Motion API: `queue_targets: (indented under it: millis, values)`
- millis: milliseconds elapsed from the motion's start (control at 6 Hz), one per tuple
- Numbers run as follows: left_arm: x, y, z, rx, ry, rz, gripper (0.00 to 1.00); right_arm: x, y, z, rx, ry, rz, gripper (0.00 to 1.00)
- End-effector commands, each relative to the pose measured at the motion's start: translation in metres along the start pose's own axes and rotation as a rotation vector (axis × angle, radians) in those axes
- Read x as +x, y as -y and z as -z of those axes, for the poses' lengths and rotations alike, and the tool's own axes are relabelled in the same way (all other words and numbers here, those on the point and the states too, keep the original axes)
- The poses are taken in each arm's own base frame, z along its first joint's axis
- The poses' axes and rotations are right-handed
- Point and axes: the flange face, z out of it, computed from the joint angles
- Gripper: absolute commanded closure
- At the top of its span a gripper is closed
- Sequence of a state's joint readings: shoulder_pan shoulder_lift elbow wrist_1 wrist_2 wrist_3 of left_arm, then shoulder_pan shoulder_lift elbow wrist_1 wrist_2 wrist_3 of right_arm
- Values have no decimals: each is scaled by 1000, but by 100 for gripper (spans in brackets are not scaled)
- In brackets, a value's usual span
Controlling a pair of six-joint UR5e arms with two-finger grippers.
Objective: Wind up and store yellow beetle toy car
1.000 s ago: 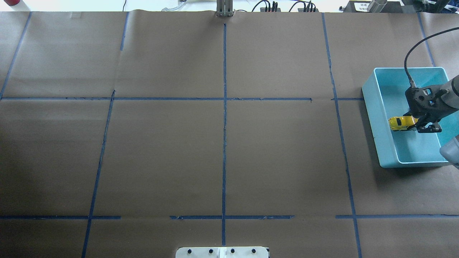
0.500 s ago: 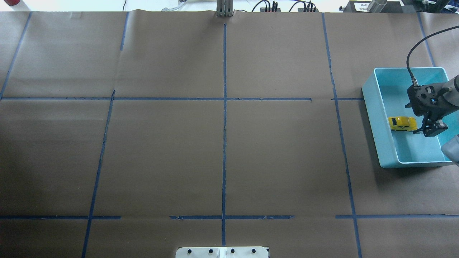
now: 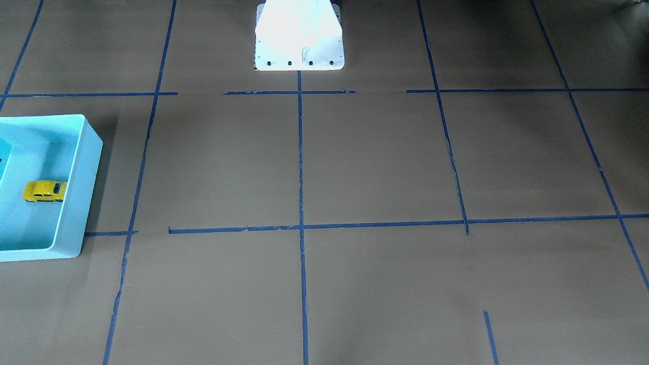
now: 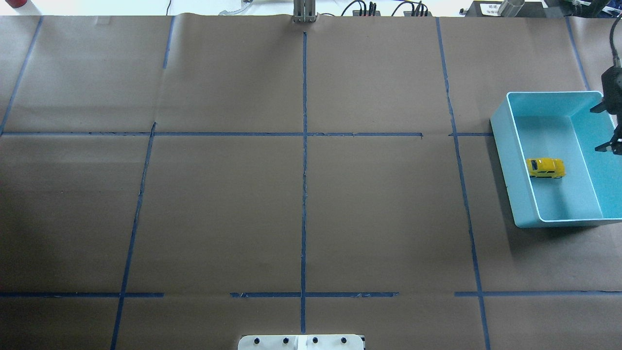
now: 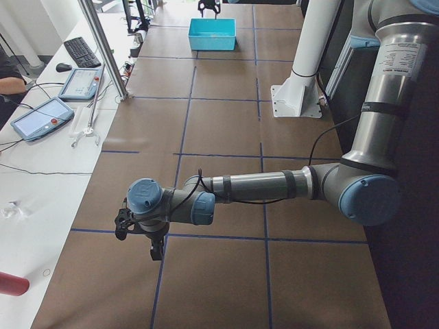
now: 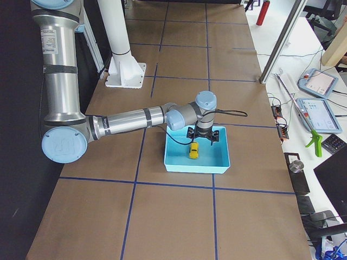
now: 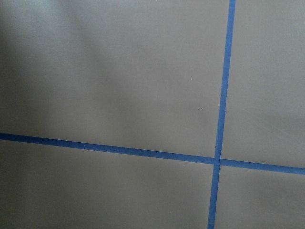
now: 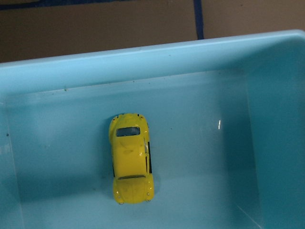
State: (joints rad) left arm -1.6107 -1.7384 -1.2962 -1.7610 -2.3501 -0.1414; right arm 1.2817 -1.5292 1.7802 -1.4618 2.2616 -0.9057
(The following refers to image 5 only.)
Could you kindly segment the person forearm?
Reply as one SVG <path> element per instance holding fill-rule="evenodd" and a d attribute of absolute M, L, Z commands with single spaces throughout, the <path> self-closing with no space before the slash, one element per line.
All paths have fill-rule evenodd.
<path fill-rule="evenodd" d="M 3 77 L 0 79 L 0 93 L 2 95 L 16 95 L 26 92 L 25 80 L 19 77 Z"/>

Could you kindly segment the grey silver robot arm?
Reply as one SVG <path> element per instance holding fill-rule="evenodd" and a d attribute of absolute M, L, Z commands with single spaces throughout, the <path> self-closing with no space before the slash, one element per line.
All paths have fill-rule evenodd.
<path fill-rule="evenodd" d="M 378 54 L 352 148 L 339 162 L 298 171 L 195 175 L 181 189 L 142 178 L 128 189 L 115 219 L 116 237 L 145 235 L 152 242 L 152 259 L 162 260 L 172 222 L 209 225 L 217 203 L 262 204 L 296 197 L 325 200 L 364 226 L 389 221 L 401 202 L 396 145 L 427 50 L 437 39 L 437 1 L 356 1 L 352 44 L 375 46 Z"/>

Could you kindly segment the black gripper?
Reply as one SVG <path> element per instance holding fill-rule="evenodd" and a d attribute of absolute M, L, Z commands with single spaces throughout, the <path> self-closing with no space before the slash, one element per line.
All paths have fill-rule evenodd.
<path fill-rule="evenodd" d="M 162 228 L 155 232 L 148 232 L 142 230 L 140 234 L 145 235 L 151 240 L 150 256 L 153 261 L 162 261 L 164 257 L 164 240 L 166 234 L 169 232 L 168 228 Z"/>

